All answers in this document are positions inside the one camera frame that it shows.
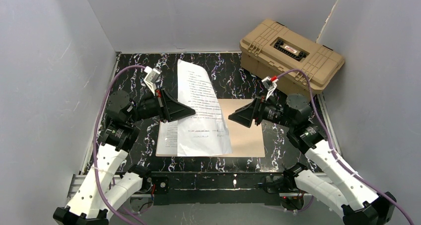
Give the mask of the beige paper folder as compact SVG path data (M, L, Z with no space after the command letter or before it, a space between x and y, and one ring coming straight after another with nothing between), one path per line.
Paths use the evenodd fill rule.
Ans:
M228 120L228 115L241 106L252 102L251 99L219 99L222 114L227 123L231 150L223 151L220 144L201 144L194 147L190 154L181 152L177 147L177 156L181 157L264 157L264 140L261 126L244 127L236 122Z

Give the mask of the printed white paper sheet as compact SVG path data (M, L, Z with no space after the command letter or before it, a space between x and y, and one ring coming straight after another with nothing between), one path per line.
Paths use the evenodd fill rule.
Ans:
M160 123L156 156L177 156L178 122Z

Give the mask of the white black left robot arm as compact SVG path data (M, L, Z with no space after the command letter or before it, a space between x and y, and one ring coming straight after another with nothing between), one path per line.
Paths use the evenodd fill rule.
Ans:
M94 163L76 194L64 207L56 208L53 219L59 225L107 225L112 216L123 218L118 208L141 190L151 171L132 166L122 179L111 186L117 169L126 159L140 130L135 122L158 117L173 122L195 115L195 110L158 88L136 103L125 91L110 94L106 107L106 124L94 154Z

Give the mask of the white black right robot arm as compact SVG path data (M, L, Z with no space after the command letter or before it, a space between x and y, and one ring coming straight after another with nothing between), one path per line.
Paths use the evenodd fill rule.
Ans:
M393 195L381 195L357 179L353 169L344 169L344 160L329 147L324 131L310 122L313 112L307 98L290 94L279 106L271 99L256 97L251 103L235 110L229 120L242 126L259 125L263 120L288 127L287 138L307 158L329 177L330 183L316 176L305 165L285 169L279 179L271 179L261 186L266 190L300 189L334 211L346 225L384 225L391 220L395 206Z

